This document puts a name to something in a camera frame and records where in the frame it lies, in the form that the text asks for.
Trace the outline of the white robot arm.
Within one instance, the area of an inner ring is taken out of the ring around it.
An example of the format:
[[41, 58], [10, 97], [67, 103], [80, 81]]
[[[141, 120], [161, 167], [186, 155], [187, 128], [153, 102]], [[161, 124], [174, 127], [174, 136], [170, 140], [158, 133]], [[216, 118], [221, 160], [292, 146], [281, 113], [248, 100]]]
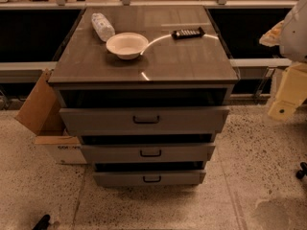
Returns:
[[263, 34], [265, 46], [279, 46], [292, 64], [282, 73], [268, 116], [285, 121], [307, 100], [307, 0], [298, 0], [285, 18]]

